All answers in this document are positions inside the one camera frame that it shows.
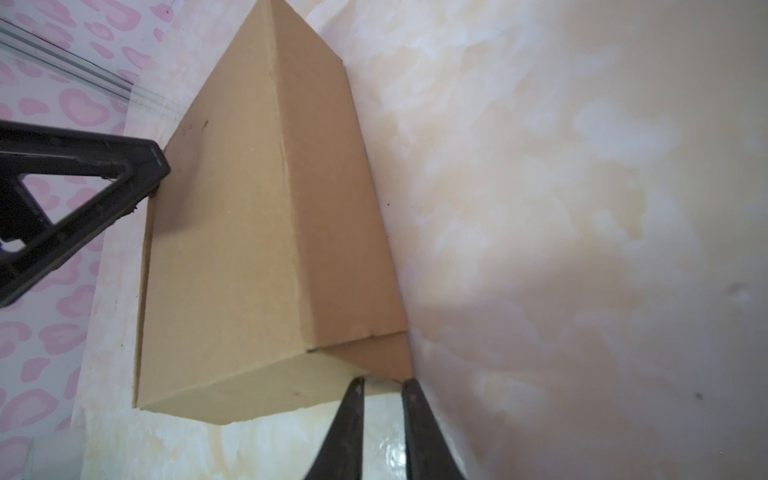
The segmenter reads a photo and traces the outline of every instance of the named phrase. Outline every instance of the cardboard box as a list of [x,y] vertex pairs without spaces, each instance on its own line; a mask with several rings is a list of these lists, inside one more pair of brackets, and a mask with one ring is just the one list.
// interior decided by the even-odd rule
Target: cardboard box
[[257,2],[166,156],[139,408],[225,424],[411,376],[346,72],[287,3]]

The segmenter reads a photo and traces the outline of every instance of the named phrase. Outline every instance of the pink patterned wallpaper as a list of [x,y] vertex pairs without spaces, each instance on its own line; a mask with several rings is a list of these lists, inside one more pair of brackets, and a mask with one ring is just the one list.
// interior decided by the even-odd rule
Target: pink patterned wallpaper
[[[129,81],[154,53],[182,4],[133,0],[0,0],[0,18]],[[0,118],[122,134],[127,105],[0,52]],[[106,180],[27,176],[57,221]],[[101,255],[102,236],[0,310],[0,480],[19,480],[32,438],[66,429]]]

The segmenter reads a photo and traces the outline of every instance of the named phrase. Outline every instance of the black plastic bracket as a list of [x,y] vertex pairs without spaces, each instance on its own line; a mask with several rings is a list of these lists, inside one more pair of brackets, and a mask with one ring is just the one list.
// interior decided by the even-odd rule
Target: black plastic bracket
[[[354,379],[336,411],[328,434],[305,480],[360,480],[365,380]],[[465,480],[440,432],[416,379],[402,387],[406,422],[406,474],[409,480]]]
[[[0,121],[0,306],[17,300],[157,188],[170,168],[151,140]],[[52,223],[22,183],[27,174],[103,177],[111,184]]]

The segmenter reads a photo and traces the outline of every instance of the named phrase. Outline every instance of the beige and white surface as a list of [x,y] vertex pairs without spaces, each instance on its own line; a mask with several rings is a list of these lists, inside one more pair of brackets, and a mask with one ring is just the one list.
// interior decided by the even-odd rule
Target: beige and white surface
[[[165,116],[134,106],[127,134],[167,141],[252,5],[206,3],[140,81]],[[291,4],[348,68],[417,375],[470,478],[768,475],[768,4]],[[335,406],[130,409],[144,215],[104,245],[83,478],[301,478]]]

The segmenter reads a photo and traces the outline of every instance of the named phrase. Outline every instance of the marbled floor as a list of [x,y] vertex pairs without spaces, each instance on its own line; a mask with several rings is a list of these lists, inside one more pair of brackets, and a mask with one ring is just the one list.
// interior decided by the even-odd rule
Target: marbled floor
[[[167,141],[253,4],[206,3],[127,134]],[[768,4],[290,3],[348,69],[416,372],[470,478],[768,476]],[[130,410],[143,214],[102,254],[84,478],[300,478],[333,406],[221,430]]]

